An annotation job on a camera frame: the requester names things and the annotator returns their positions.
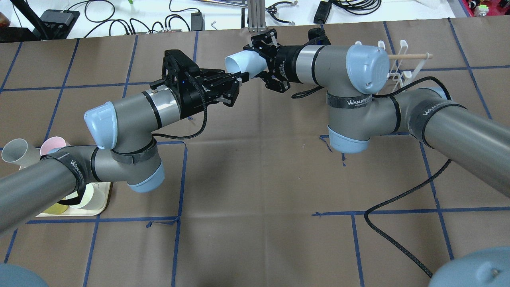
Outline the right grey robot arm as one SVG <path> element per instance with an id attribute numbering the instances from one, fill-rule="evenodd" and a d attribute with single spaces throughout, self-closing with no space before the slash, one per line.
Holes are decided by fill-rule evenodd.
<path id="1" fill-rule="evenodd" d="M 244 51 L 254 56 L 246 68 L 268 89 L 285 92 L 290 83 L 326 89 L 330 145 L 345 154 L 363 152 L 370 138 L 408 132 L 480 180 L 509 196 L 509 127 L 468 111 L 444 85 L 410 85 L 380 95 L 390 72 L 382 47 L 332 45 L 322 29 L 303 45 L 282 45 L 271 29 L 253 35 Z"/>

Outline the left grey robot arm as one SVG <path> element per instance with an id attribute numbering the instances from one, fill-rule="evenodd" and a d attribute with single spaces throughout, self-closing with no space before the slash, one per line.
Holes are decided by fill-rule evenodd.
<path id="1" fill-rule="evenodd" d="M 233 106 L 249 73 L 218 69 L 165 69 L 148 90 L 86 112 L 95 146 L 55 149 L 31 166 L 1 179 L 1 234 L 14 231 L 51 205 L 79 204 L 86 185 L 126 182 L 138 193 L 157 189 L 165 169 L 156 130 L 215 103 Z"/>

